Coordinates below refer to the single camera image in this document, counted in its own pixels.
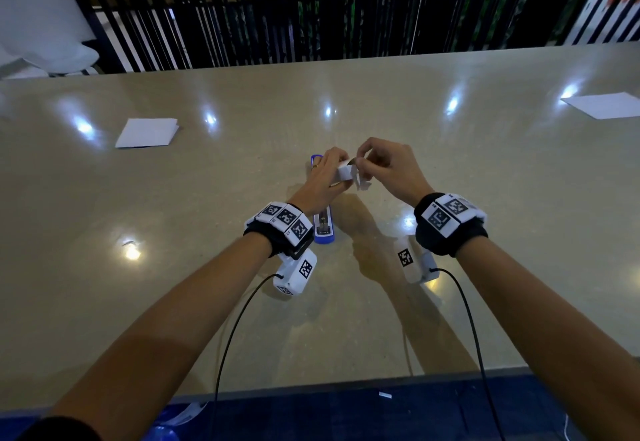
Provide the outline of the black sleeve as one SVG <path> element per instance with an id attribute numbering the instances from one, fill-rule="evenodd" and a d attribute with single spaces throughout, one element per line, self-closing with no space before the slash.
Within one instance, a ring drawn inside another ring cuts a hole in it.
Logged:
<path id="1" fill-rule="evenodd" d="M 102 438 L 83 421 L 53 416 L 37 420 L 15 441 L 102 441 Z"/>

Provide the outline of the person's left forearm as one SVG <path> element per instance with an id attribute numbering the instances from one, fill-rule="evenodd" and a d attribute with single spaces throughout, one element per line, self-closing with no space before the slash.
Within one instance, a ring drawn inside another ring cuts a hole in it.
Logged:
<path id="1" fill-rule="evenodd" d="M 139 441 L 272 252 L 250 232 L 148 308 L 53 407 L 101 441 Z"/>

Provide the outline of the black wristband with marker tags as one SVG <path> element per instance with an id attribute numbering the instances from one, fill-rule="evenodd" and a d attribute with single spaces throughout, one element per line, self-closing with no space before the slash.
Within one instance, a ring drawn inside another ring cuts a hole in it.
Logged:
<path id="1" fill-rule="evenodd" d="M 459 194 L 427 194 L 413 214 L 417 243 L 438 256 L 455 258 L 471 239 L 488 237 L 486 213 Z"/>
<path id="2" fill-rule="evenodd" d="M 271 244 L 271 255 L 297 260 L 314 240 L 314 226 L 306 215 L 289 203 L 271 202 L 244 224 L 244 235 L 261 234 Z"/>

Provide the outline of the white paper sheet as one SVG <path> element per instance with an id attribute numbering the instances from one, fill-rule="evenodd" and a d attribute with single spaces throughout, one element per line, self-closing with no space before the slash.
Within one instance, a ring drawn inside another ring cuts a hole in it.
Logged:
<path id="1" fill-rule="evenodd" d="M 125 149 L 168 146 L 179 128 L 177 119 L 128 119 L 115 147 Z"/>
<path id="2" fill-rule="evenodd" d="M 561 101 L 599 121 L 640 117 L 640 98 L 627 92 L 572 96 Z"/>

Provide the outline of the person's right forearm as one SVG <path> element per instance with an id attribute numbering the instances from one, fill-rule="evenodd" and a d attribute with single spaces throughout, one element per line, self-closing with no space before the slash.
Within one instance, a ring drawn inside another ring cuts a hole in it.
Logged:
<path id="1" fill-rule="evenodd" d="M 640 441 L 640 362 L 488 238 L 471 239 L 456 259 L 588 439 Z"/>

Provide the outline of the blue stapler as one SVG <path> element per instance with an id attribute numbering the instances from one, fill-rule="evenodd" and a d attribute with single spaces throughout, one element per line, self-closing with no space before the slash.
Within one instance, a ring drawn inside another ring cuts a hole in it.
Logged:
<path id="1" fill-rule="evenodd" d="M 327 208 L 313 216 L 314 242 L 317 244 L 330 244 L 335 241 L 333 227 L 332 208 Z"/>

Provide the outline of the small white staple box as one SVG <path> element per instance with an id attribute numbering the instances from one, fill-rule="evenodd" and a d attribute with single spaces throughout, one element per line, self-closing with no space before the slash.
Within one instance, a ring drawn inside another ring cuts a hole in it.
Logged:
<path id="1" fill-rule="evenodd" d="M 358 191 L 366 191 L 371 186 L 371 181 L 364 179 L 355 164 L 355 159 L 343 161 L 338 164 L 333 183 L 352 181 Z"/>

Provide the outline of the person's left hand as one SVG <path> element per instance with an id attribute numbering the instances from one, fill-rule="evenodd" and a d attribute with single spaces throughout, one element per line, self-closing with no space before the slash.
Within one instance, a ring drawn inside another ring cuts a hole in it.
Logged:
<path id="1" fill-rule="evenodd" d="M 320 159 L 322 156 L 314 156 L 307 180 L 287 201 L 288 204 L 295 206 L 308 217 L 325 210 L 340 194 L 353 186 L 351 181 L 350 187 L 324 187 L 320 183 Z"/>

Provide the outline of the person's right hand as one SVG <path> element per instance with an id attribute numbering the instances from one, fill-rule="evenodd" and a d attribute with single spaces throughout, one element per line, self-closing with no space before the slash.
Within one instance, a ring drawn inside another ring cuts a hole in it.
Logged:
<path id="1" fill-rule="evenodd" d="M 406 144 L 391 143 L 395 148 L 394 173 L 396 178 L 393 181 L 379 182 L 391 195 L 415 208 L 426 195 L 435 193 L 435 190 L 420 170 L 412 148 Z"/>

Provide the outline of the white cloth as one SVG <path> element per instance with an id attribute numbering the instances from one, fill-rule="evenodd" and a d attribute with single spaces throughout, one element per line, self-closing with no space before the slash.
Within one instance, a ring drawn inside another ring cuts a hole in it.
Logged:
<path id="1" fill-rule="evenodd" d="M 75 0 L 0 0 L 0 80 L 97 74 Z"/>

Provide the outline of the black slatted railing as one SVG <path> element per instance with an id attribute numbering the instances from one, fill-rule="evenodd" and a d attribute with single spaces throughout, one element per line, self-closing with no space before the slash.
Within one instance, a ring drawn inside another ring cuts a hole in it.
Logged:
<path id="1" fill-rule="evenodd" d="M 100 73 L 640 41 L 640 0 L 75 0 Z"/>

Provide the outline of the plastic bottle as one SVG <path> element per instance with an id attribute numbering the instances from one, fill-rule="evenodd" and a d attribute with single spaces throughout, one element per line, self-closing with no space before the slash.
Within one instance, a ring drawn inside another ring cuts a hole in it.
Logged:
<path id="1" fill-rule="evenodd" d="M 201 414 L 209 402 L 171 404 L 163 409 L 142 441 L 180 441 L 180 430 Z"/>

